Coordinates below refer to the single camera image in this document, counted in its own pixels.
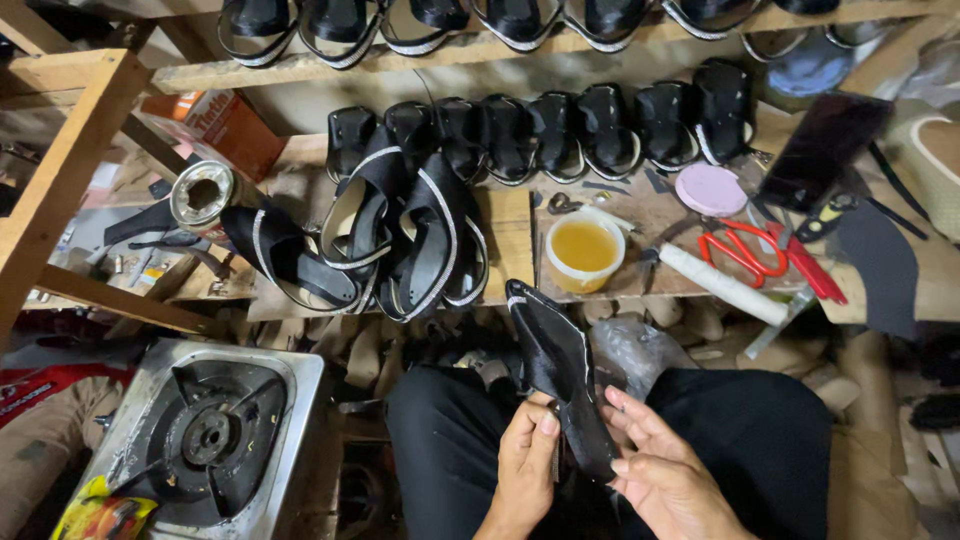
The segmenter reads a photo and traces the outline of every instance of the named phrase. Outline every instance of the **pink sharpening stone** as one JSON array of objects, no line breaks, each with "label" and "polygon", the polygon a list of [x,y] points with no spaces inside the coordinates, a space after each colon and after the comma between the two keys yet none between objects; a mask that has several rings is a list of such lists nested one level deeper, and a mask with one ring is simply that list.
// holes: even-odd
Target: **pink sharpening stone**
[{"label": "pink sharpening stone", "polygon": [[711,217],[730,217],[747,206],[747,194],[736,175],[723,167],[693,163],[677,177],[677,195],[684,204]]}]

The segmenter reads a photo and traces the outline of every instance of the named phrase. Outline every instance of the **glue container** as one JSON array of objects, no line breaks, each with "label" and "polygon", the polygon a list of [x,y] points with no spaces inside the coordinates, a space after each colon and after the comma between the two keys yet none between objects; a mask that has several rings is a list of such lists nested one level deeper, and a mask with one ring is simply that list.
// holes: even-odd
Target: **glue container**
[{"label": "glue container", "polygon": [[626,242],[612,220],[576,211],[546,234],[550,277],[567,292],[586,294],[602,287],[623,263]]}]

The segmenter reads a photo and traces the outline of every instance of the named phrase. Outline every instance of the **red cloth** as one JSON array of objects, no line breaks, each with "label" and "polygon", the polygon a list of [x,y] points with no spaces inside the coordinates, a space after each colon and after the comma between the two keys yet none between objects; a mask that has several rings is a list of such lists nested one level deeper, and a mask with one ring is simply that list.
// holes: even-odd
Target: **red cloth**
[{"label": "red cloth", "polygon": [[40,370],[0,370],[0,429],[34,405],[87,377],[110,377],[126,387],[133,378],[133,370],[123,371],[98,363]]}]

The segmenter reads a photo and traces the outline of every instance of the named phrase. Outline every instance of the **white handle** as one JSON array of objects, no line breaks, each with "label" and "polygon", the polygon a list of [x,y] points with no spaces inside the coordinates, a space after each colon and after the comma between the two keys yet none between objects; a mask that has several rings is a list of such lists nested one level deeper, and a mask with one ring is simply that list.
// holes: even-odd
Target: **white handle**
[{"label": "white handle", "polygon": [[606,217],[607,219],[613,221],[614,225],[616,225],[620,229],[623,229],[627,233],[630,233],[636,229],[636,227],[634,227],[634,224],[627,221],[626,219],[621,219],[619,217],[616,217],[615,215],[604,212],[603,210],[597,207],[592,207],[590,205],[583,205],[580,207],[580,211],[584,213],[590,213],[593,215],[600,215],[600,216]]},{"label": "white handle", "polygon": [[743,309],[768,325],[778,327],[786,321],[786,304],[770,300],[669,242],[664,242],[660,248],[660,260],[720,300]]}]

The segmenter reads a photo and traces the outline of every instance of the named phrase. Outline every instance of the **cardboard box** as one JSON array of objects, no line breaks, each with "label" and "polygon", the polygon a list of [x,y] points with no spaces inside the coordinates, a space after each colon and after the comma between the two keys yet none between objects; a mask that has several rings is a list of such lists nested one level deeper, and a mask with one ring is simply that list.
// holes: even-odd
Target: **cardboard box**
[{"label": "cardboard box", "polygon": [[250,182],[270,172],[286,144],[233,90],[153,96],[140,110],[205,160],[229,165]]}]

